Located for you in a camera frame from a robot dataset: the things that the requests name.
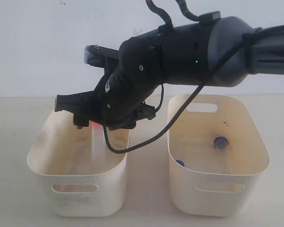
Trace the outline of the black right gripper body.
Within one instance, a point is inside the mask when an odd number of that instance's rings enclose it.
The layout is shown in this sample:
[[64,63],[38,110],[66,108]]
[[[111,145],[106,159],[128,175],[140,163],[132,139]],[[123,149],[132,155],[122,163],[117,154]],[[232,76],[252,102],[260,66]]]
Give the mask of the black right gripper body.
[[137,121],[155,118],[160,106],[148,105],[145,99],[162,84],[160,72],[128,76],[116,70],[110,77],[103,76],[92,91],[57,95],[54,111],[73,114],[73,124],[79,128],[96,122],[111,130],[133,129]]

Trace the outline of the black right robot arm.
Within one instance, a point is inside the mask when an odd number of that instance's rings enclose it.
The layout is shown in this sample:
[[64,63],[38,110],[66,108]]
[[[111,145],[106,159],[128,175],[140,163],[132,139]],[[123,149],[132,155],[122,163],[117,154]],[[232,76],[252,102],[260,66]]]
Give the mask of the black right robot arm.
[[84,62],[103,68],[88,92],[58,95],[55,111],[74,124],[96,122],[111,129],[153,119],[145,99],[162,84],[234,87],[249,74],[284,75],[284,25],[252,28],[237,17],[174,28],[159,27],[124,41],[118,50],[89,45]]

